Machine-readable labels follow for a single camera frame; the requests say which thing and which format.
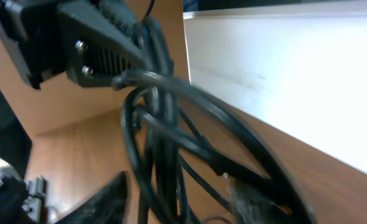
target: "white wall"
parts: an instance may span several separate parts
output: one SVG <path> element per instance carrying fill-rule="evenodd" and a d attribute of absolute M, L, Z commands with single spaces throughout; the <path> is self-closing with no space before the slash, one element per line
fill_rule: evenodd
<path fill-rule="evenodd" d="M 185 20 L 194 84 L 367 173 L 367 1 L 204 15 Z"/>

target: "brown wall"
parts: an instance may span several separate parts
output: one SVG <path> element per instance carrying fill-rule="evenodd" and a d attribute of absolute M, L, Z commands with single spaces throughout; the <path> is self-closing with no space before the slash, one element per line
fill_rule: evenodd
<path fill-rule="evenodd" d="M 129 7 L 142 18 L 148 0 L 128 0 Z M 151 16 L 164 31 L 170 55 L 175 62 L 176 76 L 188 80 L 182 3 L 179 0 L 158 0 Z M 114 92 L 110 88 L 82 88 L 61 74 L 33 90 L 20 78 L 0 41 L 0 89 L 21 121 L 34 136 L 81 121 L 120 107 L 128 89 Z"/>

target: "metal screw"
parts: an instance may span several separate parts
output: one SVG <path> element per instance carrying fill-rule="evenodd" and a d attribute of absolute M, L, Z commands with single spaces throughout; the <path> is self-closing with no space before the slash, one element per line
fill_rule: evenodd
<path fill-rule="evenodd" d="M 92 75 L 92 73 L 94 72 L 94 70 L 88 66 L 83 66 L 83 68 L 81 69 L 81 72 L 83 72 L 83 74 L 85 76 L 90 76 Z"/>
<path fill-rule="evenodd" d="M 75 45 L 76 49 L 77 49 L 77 52 L 79 54 L 82 54 L 84 53 L 87 49 L 88 49 L 88 45 L 80 40 L 78 40 L 76 42 L 76 45 Z"/>

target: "white panel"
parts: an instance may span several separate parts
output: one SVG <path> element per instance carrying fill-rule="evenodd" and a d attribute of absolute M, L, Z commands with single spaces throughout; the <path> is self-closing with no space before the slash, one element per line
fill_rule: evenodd
<path fill-rule="evenodd" d="M 367 14 L 185 20 L 191 81 L 367 173 Z"/>

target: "wooden table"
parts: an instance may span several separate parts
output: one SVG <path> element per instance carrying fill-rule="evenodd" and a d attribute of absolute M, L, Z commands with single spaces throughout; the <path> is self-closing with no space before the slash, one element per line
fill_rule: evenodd
<path fill-rule="evenodd" d="M 226 155 L 254 167 L 242 145 L 212 118 L 188 103 L 182 107 L 201 132 Z M 237 111 L 273 148 L 295 177 L 319 223 L 367 223 L 367 175 L 294 139 L 281 131 Z M 126 223 L 136 223 L 138 186 L 131 172 L 114 111 L 72 124 L 34 140 L 27 178 L 44 175 L 49 181 L 47 205 L 56 220 L 102 188 L 123 170 L 129 172 L 131 203 Z M 143 142 L 143 132 L 139 133 Z M 217 177 L 202 162 L 185 155 L 193 168 L 227 197 L 229 180 Z M 185 173 L 190 206 L 199 218 L 229 214 Z"/>

